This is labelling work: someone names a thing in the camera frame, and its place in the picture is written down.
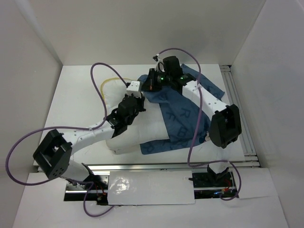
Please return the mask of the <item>white pillow yellow underside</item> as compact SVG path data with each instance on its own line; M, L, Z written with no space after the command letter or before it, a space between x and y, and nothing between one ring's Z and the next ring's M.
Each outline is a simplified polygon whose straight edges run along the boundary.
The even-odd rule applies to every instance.
M100 92L110 114L124 98L126 87L120 79L110 78L101 84ZM128 153L133 146L169 139L159 104L145 98L144 108L146 111L140 112L124 133L105 141L110 150L116 154Z

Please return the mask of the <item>blue printed pillowcase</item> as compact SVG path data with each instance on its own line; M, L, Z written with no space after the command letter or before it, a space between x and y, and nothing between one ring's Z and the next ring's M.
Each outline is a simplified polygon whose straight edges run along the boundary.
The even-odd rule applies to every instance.
M200 75L200 83L219 100L225 94L202 74ZM141 143L142 154L148 155L189 148L196 129L199 107L168 86L164 86L158 92L145 92L144 95L149 102L159 104L169 139ZM209 118L205 113L202 113L194 146L205 142L209 126Z

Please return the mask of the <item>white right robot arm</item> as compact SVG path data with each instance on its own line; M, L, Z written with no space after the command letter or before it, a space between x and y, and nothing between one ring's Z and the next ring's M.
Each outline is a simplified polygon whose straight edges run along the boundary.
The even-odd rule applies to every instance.
M222 102L224 92L200 71L180 64L176 56L154 59L156 67L139 80L147 99L159 104L169 138L144 152L189 148L192 154L195 146L211 141L217 157L208 162L207 180L218 186L228 172L226 148L242 133L239 108Z

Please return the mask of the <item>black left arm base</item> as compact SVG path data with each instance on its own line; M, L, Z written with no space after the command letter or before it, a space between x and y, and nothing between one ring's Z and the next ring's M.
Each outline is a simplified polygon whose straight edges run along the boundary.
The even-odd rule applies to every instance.
M66 171L64 201L95 201L97 205L108 205L109 175L98 175L86 165L73 163Z

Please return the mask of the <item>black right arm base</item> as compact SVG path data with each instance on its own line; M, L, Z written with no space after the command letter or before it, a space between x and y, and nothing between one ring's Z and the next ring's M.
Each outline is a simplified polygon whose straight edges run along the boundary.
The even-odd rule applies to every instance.
M237 192L237 186L233 172L227 168L223 173L214 174L208 167L206 172L195 171L188 178L194 187L194 198L232 198Z

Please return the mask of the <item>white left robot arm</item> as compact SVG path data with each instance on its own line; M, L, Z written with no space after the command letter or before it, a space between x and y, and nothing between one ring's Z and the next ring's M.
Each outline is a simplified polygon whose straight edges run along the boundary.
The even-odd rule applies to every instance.
M140 112L144 112L143 95L125 95L118 107L104 122L97 123L97 129L60 132L49 131L33 154L34 160L49 180L63 178L77 182L87 190L94 182L100 182L84 163L77 163L71 156L94 143L115 138L125 132Z

